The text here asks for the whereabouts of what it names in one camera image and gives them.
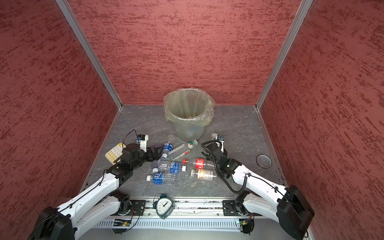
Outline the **aluminium left corner post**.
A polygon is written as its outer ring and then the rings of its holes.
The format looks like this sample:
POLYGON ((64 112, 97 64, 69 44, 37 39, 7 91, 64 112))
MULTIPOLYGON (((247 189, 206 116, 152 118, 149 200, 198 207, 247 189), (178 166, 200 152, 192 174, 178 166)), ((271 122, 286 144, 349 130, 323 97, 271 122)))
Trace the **aluminium left corner post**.
POLYGON ((86 55, 88 56, 89 60, 91 61, 93 67, 95 68, 96 72, 98 73, 99 77, 101 78, 102 82, 104 83, 107 91, 109 92, 110 96, 114 100, 115 104, 117 105, 119 111, 122 110, 124 107, 123 102, 121 101, 120 97, 118 96, 118 93, 116 92, 113 84, 111 83, 106 71, 104 70, 100 60, 98 59, 95 51, 93 50, 89 40, 87 39, 84 31, 82 30, 78 20, 75 17, 75 14, 73 13, 68 1, 65 0, 56 0, 56 3, 58 4, 61 12, 63 13, 64 17, 66 18, 67 22, 69 23, 71 29, 73 30, 75 36, 77 37, 78 41, 80 42, 81 46, 83 47, 86 55))

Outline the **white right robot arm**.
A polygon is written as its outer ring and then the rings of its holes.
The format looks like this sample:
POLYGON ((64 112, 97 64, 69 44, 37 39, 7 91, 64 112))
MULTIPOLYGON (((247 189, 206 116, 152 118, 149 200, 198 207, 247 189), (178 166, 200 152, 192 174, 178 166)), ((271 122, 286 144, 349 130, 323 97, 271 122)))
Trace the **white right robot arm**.
POLYGON ((213 162, 218 177, 240 197, 240 206, 278 222, 292 238, 307 238, 315 211, 301 190, 276 184, 252 172, 241 162, 228 158, 218 140, 202 143, 206 157, 213 162))

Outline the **tape roll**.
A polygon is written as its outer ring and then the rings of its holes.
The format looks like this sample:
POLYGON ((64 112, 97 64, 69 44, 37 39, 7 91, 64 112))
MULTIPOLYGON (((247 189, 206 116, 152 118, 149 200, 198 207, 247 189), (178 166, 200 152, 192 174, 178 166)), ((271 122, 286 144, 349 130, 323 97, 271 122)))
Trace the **tape roll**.
POLYGON ((256 163, 262 169, 268 169, 272 166, 271 158, 264 154, 260 154, 257 156, 256 163))

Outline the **clear green bin liner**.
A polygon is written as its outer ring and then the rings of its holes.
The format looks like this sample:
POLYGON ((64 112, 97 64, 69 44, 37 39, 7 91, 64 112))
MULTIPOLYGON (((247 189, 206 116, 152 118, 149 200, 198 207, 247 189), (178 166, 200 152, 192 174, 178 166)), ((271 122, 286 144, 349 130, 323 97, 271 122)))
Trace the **clear green bin liner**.
POLYGON ((167 121, 179 124, 207 126, 215 114, 215 100, 197 88, 178 89, 164 98, 164 113, 167 121))

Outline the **yellow label white cap bottle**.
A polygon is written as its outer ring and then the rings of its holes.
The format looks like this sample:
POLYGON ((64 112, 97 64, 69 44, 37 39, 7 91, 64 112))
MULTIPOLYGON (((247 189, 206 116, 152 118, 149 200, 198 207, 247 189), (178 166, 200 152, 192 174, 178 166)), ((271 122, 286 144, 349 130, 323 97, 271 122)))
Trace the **yellow label white cap bottle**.
POLYGON ((194 179, 204 180, 204 181, 213 181, 217 178, 217 175, 212 170, 202 170, 202 169, 192 169, 191 177, 194 179))

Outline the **aluminium corner post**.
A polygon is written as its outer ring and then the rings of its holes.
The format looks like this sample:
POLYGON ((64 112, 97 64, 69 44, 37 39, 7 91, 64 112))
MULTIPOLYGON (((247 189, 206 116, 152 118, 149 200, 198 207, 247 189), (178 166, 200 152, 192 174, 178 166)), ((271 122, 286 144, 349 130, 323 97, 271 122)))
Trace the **aluminium corner post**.
POLYGON ((299 32, 299 29, 300 29, 306 15, 307 15, 308 11, 309 11, 312 3, 313 3, 313 0, 302 0, 301 1, 301 4, 298 8, 298 11, 297 11, 297 13, 293 19, 293 22, 290 26, 290 29, 287 33, 287 36, 283 42, 283 45, 279 51, 277 59, 273 65, 271 72, 270 72, 270 75, 269 75, 269 77, 265 83, 265 86, 261 92, 261 95, 257 101, 257 104, 255 106, 256 111, 261 110, 262 105, 263 105, 263 103, 264 103, 264 101, 265 101, 265 99, 266 99, 278 73, 279 73, 281 66, 284 63, 284 60, 285 60, 294 40, 295 40, 295 38, 299 32))
POLYGON ((83 47, 86 55, 88 56, 89 60, 91 61, 93 67, 95 68, 96 72, 98 73, 99 77, 101 78, 102 82, 104 83, 107 91, 109 92, 110 96, 114 100, 115 104, 117 105, 119 111, 122 110, 124 107, 123 102, 121 101, 120 97, 118 96, 118 93, 116 92, 113 84, 111 83, 106 71, 104 70, 100 60, 98 59, 95 51, 93 50, 89 40, 87 39, 84 31, 82 30, 78 20, 75 17, 75 14, 73 13, 68 1, 65 0, 56 0, 56 3, 58 4, 61 12, 63 13, 64 17, 66 18, 67 22, 69 23, 71 29, 73 30, 75 36, 77 37, 78 41, 80 42, 81 46, 83 47))

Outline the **aluminium front rail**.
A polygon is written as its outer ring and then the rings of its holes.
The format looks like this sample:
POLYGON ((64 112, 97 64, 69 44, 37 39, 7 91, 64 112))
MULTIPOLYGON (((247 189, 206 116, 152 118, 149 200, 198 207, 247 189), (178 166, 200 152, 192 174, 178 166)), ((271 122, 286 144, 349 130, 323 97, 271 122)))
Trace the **aluminium front rail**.
POLYGON ((132 200, 127 215, 118 215, 119 202, 115 197, 107 197, 91 208, 83 216, 79 216, 73 224, 77 228, 76 236, 80 237, 92 228, 110 228, 117 232, 129 229, 169 229, 169 230, 209 230, 209 231, 244 231, 252 227, 257 218, 269 218, 281 223, 278 209, 266 200, 254 195, 245 197, 242 214, 236 208, 236 202, 230 200, 171 201, 171 213, 161 219, 153 204, 146 200, 132 200))

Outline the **red label bottle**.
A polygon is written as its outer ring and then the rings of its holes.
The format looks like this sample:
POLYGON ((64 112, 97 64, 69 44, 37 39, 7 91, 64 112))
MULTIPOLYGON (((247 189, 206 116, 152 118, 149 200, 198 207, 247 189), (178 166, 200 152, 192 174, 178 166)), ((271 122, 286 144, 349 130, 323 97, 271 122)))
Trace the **red label bottle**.
POLYGON ((212 162, 202 158, 196 158, 195 160, 183 159, 182 162, 184 165, 193 165, 195 169, 200 169, 200 170, 213 169, 215 167, 215 165, 212 162))

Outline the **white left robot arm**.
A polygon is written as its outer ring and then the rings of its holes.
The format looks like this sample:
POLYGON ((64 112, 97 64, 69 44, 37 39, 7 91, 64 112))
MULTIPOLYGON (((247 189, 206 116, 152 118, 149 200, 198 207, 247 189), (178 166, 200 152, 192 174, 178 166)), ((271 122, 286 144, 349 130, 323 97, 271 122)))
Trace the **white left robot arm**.
POLYGON ((89 188, 56 208, 44 209, 29 236, 30 240, 77 240, 106 217, 132 211, 130 197, 119 191, 146 162, 158 161, 162 147, 142 148, 128 144, 117 162, 89 188))

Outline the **green cap slim bottle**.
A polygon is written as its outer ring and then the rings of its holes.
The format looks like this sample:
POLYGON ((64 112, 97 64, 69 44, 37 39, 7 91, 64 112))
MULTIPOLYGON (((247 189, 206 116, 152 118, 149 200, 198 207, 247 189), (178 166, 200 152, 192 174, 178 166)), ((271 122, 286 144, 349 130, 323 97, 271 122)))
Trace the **green cap slim bottle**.
POLYGON ((184 144, 176 147, 172 151, 170 151, 169 156, 170 156, 171 160, 176 161, 176 160, 180 159, 181 157, 187 155, 197 145, 198 145, 197 140, 193 140, 189 143, 184 143, 184 144))

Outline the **blue label bottle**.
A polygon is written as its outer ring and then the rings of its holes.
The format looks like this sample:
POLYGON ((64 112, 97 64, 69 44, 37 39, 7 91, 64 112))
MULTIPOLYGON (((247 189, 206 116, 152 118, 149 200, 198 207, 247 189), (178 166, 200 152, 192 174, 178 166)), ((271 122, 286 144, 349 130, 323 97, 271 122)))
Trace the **blue label bottle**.
POLYGON ((186 166, 178 162, 160 162, 152 167, 152 173, 179 174, 186 171, 186 166))
POLYGON ((163 145, 163 151, 162 151, 162 156, 160 158, 161 161, 166 160, 170 154, 170 152, 174 149, 173 145, 171 142, 166 142, 163 145))
POLYGON ((154 185, 170 185, 174 183, 176 176, 167 173, 154 173, 152 175, 147 175, 146 181, 151 182, 154 185))

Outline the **green heart alarm clock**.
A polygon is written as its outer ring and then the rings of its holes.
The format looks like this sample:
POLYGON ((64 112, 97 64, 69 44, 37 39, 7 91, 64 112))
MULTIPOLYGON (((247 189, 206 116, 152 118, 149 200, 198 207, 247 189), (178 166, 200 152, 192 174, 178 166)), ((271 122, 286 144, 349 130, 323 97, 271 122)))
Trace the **green heart alarm clock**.
POLYGON ((154 201, 153 208, 156 214, 162 220, 165 220, 174 209, 174 202, 166 194, 161 194, 158 200, 154 201))

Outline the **beige calculator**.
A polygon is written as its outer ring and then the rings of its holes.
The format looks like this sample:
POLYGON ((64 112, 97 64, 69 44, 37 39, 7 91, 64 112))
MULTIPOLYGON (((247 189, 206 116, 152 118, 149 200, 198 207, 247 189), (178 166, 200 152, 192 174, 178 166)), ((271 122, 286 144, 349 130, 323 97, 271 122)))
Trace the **beige calculator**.
POLYGON ((107 160, 112 164, 116 164, 118 163, 121 158, 122 158, 122 155, 123 155, 123 149, 126 147, 125 144, 123 143, 119 143, 117 144, 115 147, 113 147, 112 149, 110 149, 106 154, 105 154, 105 157, 107 158, 107 160))

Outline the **aluminium right corner post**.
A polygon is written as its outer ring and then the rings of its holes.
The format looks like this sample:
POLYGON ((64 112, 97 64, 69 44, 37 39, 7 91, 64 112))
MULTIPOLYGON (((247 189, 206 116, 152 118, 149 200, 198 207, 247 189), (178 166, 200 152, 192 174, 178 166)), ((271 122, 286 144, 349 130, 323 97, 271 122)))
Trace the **aluminium right corner post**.
POLYGON ((293 22, 290 26, 290 29, 287 33, 287 36, 283 42, 283 45, 279 51, 277 59, 273 65, 271 72, 270 72, 270 75, 269 75, 269 77, 265 83, 265 86, 261 92, 261 95, 257 101, 257 104, 255 106, 256 111, 261 110, 262 105, 263 105, 263 103, 264 103, 264 101, 265 101, 265 99, 266 99, 278 73, 279 73, 281 66, 284 63, 284 60, 285 60, 294 40, 295 40, 295 38, 299 32, 299 29, 300 29, 306 15, 307 15, 308 11, 309 11, 312 3, 313 3, 313 0, 302 0, 301 1, 301 4, 298 8, 298 11, 297 11, 297 13, 293 19, 293 22))

